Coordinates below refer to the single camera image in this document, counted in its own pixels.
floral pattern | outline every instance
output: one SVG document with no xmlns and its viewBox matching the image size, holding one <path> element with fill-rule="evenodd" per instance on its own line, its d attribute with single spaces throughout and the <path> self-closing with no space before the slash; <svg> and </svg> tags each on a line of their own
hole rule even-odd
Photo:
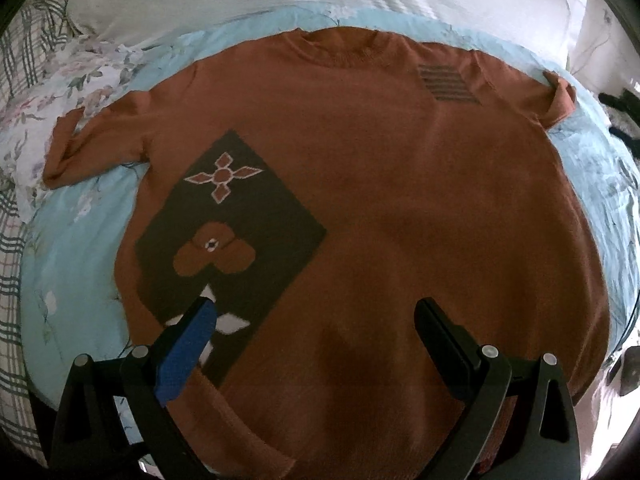
<svg viewBox="0 0 640 480">
<path fill-rule="evenodd" d="M 0 111 L 0 177 L 15 183 L 22 221 L 33 217 L 49 193 L 42 172 L 57 119 L 84 107 L 81 129 L 126 92 L 142 59 L 141 50 L 81 36 L 50 54 L 42 83 Z"/>
</svg>

bedsheet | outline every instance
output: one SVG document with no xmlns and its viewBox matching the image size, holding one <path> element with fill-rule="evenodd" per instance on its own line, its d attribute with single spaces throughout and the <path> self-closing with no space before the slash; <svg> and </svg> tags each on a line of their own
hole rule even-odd
<svg viewBox="0 0 640 480">
<path fill-rule="evenodd" d="M 145 54 L 146 65 L 129 90 L 147 90 L 194 60 L 241 41 L 296 27 L 317 30 L 335 25 L 389 30 L 419 41 L 484 50 L 541 82 L 545 81 L 542 69 L 547 68 L 577 88 L 577 111 L 549 131 L 549 138 L 600 252 L 610 297 L 612 351 L 632 319 L 640 287 L 640 173 L 622 143 L 608 134 L 608 119 L 598 103 L 554 62 L 487 34 L 423 17 L 308 4 L 248 16 L 153 48 Z M 108 359 L 127 349 L 113 264 L 145 170 L 144 164 L 120 167 L 55 190 L 30 226 L 21 284 L 24 354 L 35 389 L 52 406 L 60 401 L 75 356 L 88 352 L 94 359 Z M 136 439 L 133 424 L 129 421 L 126 427 L 129 437 Z"/>
<path fill-rule="evenodd" d="M 49 56 L 44 80 L 0 112 L 0 173 L 15 184 L 20 220 L 28 222 L 49 193 L 42 182 L 58 117 L 78 107 L 78 127 L 126 91 L 142 51 L 79 36 Z"/>
<path fill-rule="evenodd" d="M 26 0 L 0 36 L 0 122 L 8 101 L 42 81 L 50 51 L 74 34 L 68 0 Z M 0 175 L 0 432 L 46 465 L 28 396 L 20 333 L 20 260 L 26 227 L 13 184 Z"/>
</svg>

bed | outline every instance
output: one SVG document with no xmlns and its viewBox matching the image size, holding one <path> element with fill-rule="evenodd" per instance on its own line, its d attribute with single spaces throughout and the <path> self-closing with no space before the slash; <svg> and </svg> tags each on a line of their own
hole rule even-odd
<svg viewBox="0 0 640 480">
<path fill-rule="evenodd" d="M 0 168 L 6 177 L 1 195 L 6 283 L 2 300 L 7 302 L 3 312 L 14 316 L 2 321 L 5 331 L 16 334 L 12 359 L 2 369 L 6 377 L 19 377 L 3 392 L 10 401 L 3 405 L 2 426 L 35 459 L 44 462 L 25 391 L 36 392 L 55 408 L 79 353 L 106 359 L 131 346 L 113 264 L 146 171 L 145 164 L 128 165 L 74 186 L 48 190 L 42 170 L 56 118 L 80 105 L 89 118 L 124 93 L 150 89 L 195 60 L 283 30 L 336 25 L 387 30 L 414 40 L 482 50 L 541 82 L 544 68 L 570 81 L 577 88 L 578 110 L 549 131 L 549 139 L 580 199 L 600 254 L 611 321 L 607 350 L 611 359 L 606 365 L 629 345 L 640 290 L 640 174 L 622 143 L 607 133 L 601 107 L 563 69 L 570 20 L 564 0 L 522 0 L 519 6 L 505 6 L 504 0 L 203 0 L 194 9 L 188 0 L 162 0 L 162 5 L 153 6 L 156 14 L 145 15 L 144 23 L 134 10 L 153 0 L 58 1 L 68 2 L 64 16 L 70 21 L 60 20 L 64 27 L 56 29 L 47 48 L 55 50 L 59 43 L 64 49 L 46 59 L 43 48 L 36 56 L 40 61 L 36 73 L 47 75 L 43 82 L 31 76 L 20 85 L 11 79 L 5 98 L 12 99 L 0 116 Z M 540 5 L 548 7 L 546 14 L 535 14 L 538 22 L 522 19 L 532 9 L 540 10 Z M 528 30 L 510 27 L 513 23 L 527 23 Z M 482 32 L 465 28 L 471 24 Z M 92 36 L 71 39 L 80 32 Z M 26 87 L 32 89 L 23 94 Z M 585 396 L 582 406 L 591 407 L 594 397 Z M 127 436 L 138 439 L 126 404 L 119 402 Z M 605 404 L 598 409 L 604 412 Z M 7 415 L 10 409 L 12 417 Z M 583 421 L 578 416 L 578 426 L 587 428 L 591 410 L 584 411 L 587 415 Z M 600 427 L 598 438 L 606 441 L 602 436 L 606 433 L 607 428 Z M 595 434 L 596 430 L 584 430 L 582 442 Z M 593 473 L 598 460 L 604 459 L 606 451 L 598 453 L 593 446 L 583 450 L 583 463 L 589 462 L 585 474 Z"/>
</svg>

rust orange sweater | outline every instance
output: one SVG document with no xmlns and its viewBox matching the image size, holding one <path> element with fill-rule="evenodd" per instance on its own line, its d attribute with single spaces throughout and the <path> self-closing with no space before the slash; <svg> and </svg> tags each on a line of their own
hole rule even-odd
<svg viewBox="0 0 640 480">
<path fill-rule="evenodd" d="M 574 398 L 606 352 L 587 221 L 545 130 L 574 89 L 481 52 L 334 28 L 250 41 L 130 92 L 46 182 L 149 161 L 116 260 L 136 343 L 209 285 L 213 352 L 170 411 L 250 478 L 405 479 L 461 406 L 415 333 L 433 296 L 481 343 L 556 354 Z"/>
</svg>

flower design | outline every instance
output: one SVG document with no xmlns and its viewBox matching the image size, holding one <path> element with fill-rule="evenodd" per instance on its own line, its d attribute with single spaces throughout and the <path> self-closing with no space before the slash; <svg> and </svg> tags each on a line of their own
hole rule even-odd
<svg viewBox="0 0 640 480">
<path fill-rule="evenodd" d="M 27 99 L 26 101 L 21 102 L 20 105 L 7 110 L 7 114 L 4 116 L 4 118 L 2 118 L 0 126 L 6 126 L 16 119 L 20 120 L 20 118 L 24 114 L 24 111 L 28 110 L 29 106 L 31 106 L 31 103 L 33 103 L 35 99 L 35 97 L 32 97 L 31 99 Z"/>
<path fill-rule="evenodd" d="M 79 60 L 72 61 L 71 63 L 67 63 L 60 67 L 60 75 L 71 75 L 76 72 L 89 72 L 94 68 L 94 64 L 91 63 L 91 60 Z"/>
<path fill-rule="evenodd" d="M 36 110 L 41 111 L 43 108 L 46 108 L 47 106 L 52 104 L 52 102 L 58 99 L 59 97 L 60 96 L 57 96 L 57 95 L 44 96 L 42 99 L 40 99 L 40 101 L 38 101 L 38 106 L 36 107 Z"/>
<path fill-rule="evenodd" d="M 212 253 L 218 248 L 219 245 L 220 245 L 220 242 L 215 238 L 212 238 L 211 240 L 208 240 L 204 244 L 204 248 L 207 250 L 208 253 Z"/>
<path fill-rule="evenodd" d="M 113 94 L 113 88 L 110 85 L 104 88 L 98 88 L 82 99 L 81 105 L 84 106 L 84 115 L 89 116 L 97 112 L 100 102 L 103 98 L 109 98 Z"/>
<path fill-rule="evenodd" d="M 340 20 L 346 20 L 348 18 L 354 18 L 358 15 L 358 11 L 347 6 L 330 5 L 326 10 L 327 16 L 334 20 L 336 23 L 340 23 Z"/>
<path fill-rule="evenodd" d="M 197 185 L 208 184 L 209 182 L 211 182 L 216 186 L 216 189 L 211 193 L 211 196 L 217 204 L 222 204 L 224 199 L 231 194 L 229 183 L 233 179 L 245 179 L 262 172 L 262 170 L 259 170 L 258 168 L 252 168 L 250 166 L 243 166 L 238 170 L 232 170 L 230 166 L 233 161 L 234 160 L 231 155 L 225 152 L 220 155 L 220 157 L 216 161 L 216 171 L 214 171 L 213 173 L 200 172 L 195 175 L 188 176 L 187 178 L 185 178 L 185 180 L 187 182 L 190 182 L 191 184 Z"/>
</svg>

